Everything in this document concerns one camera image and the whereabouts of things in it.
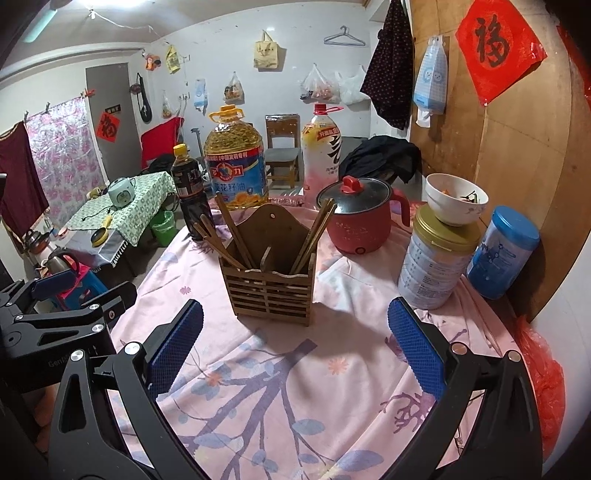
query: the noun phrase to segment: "pink bedsheet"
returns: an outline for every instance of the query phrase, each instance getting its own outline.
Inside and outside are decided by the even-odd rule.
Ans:
[[[315,213],[291,210],[310,226]],[[220,233],[229,237],[225,226]],[[217,255],[186,228],[138,289],[136,305],[112,332],[117,348],[144,341],[188,299],[204,310],[204,329],[158,405],[212,479],[378,479],[423,423],[434,398],[423,393],[390,340],[387,307],[410,235],[393,224],[377,252],[343,256],[320,241],[310,327],[237,319]],[[501,321],[465,278],[449,301],[417,310],[448,340],[475,353],[517,349]],[[134,458],[149,464],[121,399],[115,413]],[[456,437],[462,445],[478,412],[473,401]],[[452,441],[442,463],[458,457]]]

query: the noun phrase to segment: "polka dot cloth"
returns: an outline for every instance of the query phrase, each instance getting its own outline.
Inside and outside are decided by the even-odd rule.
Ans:
[[[404,129],[413,100],[414,48],[410,23],[400,0],[392,0],[378,46],[361,91],[368,95],[380,117]]]

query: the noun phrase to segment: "red electric pot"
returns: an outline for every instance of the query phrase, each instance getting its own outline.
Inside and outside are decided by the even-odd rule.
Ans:
[[[390,201],[401,206],[402,222],[410,226],[410,208],[406,196],[377,179],[356,179],[346,176],[333,183],[316,197],[316,205],[334,199],[337,208],[328,224],[330,239],[339,250],[350,254],[366,254],[381,247],[390,235]]]

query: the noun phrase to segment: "wooden chair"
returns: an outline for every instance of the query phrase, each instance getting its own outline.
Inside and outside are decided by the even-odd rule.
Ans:
[[[287,115],[267,115],[267,146],[265,150],[265,169],[269,167],[270,180],[288,180],[290,188],[295,188],[300,179],[298,158],[300,156],[300,116],[296,113]],[[292,148],[273,148],[274,137],[291,137],[294,139]],[[275,168],[289,168],[287,175],[275,175]]]

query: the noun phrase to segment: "clothes hanger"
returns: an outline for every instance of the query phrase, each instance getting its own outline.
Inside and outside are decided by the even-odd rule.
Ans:
[[[358,38],[355,38],[353,35],[349,34],[349,27],[343,25],[341,27],[341,30],[343,30],[341,33],[336,34],[336,35],[331,35],[330,37],[326,37],[324,39],[324,45],[343,45],[346,47],[365,47],[367,44],[363,41],[360,40]],[[340,37],[347,37],[350,38],[351,40],[355,40],[357,43],[340,43],[340,42],[335,42],[333,40],[340,38]]]

